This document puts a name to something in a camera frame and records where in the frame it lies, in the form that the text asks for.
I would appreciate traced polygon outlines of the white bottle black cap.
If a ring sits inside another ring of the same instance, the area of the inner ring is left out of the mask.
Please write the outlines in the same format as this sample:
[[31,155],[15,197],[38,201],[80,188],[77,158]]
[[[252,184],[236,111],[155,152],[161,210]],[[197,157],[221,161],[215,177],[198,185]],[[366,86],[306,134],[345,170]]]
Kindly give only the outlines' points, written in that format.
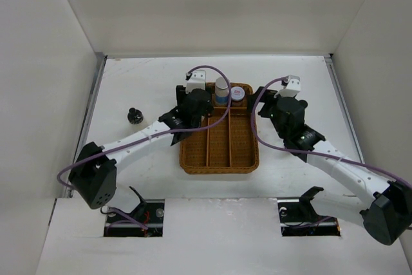
[[142,123],[144,120],[144,116],[142,112],[139,109],[136,108],[129,108],[128,114],[127,114],[127,119],[130,124],[132,125],[138,125]]

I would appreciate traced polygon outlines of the white bead jar silver lid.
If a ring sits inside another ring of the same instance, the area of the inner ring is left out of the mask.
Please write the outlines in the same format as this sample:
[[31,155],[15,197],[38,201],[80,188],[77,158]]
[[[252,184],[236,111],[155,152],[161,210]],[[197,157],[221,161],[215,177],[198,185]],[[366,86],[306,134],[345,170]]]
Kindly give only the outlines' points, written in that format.
[[219,77],[214,85],[215,103],[217,106],[227,107],[229,101],[229,87],[223,77]]

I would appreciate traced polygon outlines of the brown spice jar red label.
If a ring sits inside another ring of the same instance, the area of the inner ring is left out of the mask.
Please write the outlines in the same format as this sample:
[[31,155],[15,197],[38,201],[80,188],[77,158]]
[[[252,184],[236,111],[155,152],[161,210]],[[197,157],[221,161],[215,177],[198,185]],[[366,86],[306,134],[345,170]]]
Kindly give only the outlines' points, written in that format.
[[231,106],[240,107],[245,99],[245,90],[240,86],[231,88]]

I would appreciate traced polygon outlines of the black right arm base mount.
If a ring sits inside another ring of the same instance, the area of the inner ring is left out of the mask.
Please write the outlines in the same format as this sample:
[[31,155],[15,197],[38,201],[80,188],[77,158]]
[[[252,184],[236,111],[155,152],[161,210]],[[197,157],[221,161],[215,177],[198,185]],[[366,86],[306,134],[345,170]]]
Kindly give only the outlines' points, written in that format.
[[280,230],[284,237],[312,237],[341,235],[336,218],[317,214],[311,205],[321,187],[312,187],[299,197],[277,200]]

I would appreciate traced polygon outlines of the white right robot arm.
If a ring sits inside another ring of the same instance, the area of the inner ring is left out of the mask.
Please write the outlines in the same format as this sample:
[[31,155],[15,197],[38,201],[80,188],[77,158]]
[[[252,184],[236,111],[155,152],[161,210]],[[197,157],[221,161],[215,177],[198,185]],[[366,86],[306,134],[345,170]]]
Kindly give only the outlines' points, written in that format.
[[305,100],[296,90],[259,87],[247,97],[254,119],[269,119],[283,141],[280,151],[296,156],[338,181],[354,196],[339,197],[313,186],[299,198],[298,211],[308,221],[329,215],[357,224],[376,241],[392,245],[411,227],[411,184],[380,168],[349,159],[305,123]]

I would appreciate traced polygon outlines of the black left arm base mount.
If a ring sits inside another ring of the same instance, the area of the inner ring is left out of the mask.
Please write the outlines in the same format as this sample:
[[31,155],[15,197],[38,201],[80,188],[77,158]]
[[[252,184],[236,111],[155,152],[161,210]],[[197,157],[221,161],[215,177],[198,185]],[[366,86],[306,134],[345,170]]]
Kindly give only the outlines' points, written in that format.
[[100,213],[106,216],[105,237],[162,237],[164,230],[165,201],[146,200],[133,187],[116,192],[114,205],[105,206]]

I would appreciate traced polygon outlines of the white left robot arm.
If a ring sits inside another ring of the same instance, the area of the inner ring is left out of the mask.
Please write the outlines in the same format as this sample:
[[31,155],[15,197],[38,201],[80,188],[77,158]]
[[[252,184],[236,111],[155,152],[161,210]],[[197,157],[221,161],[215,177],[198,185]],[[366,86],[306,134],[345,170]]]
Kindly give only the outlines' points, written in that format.
[[139,222],[145,208],[132,189],[117,185],[118,174],[150,152],[171,147],[199,131],[203,118],[212,111],[210,92],[192,90],[176,107],[137,133],[103,146],[86,144],[70,168],[69,181],[90,209],[110,205],[121,209],[129,222]]

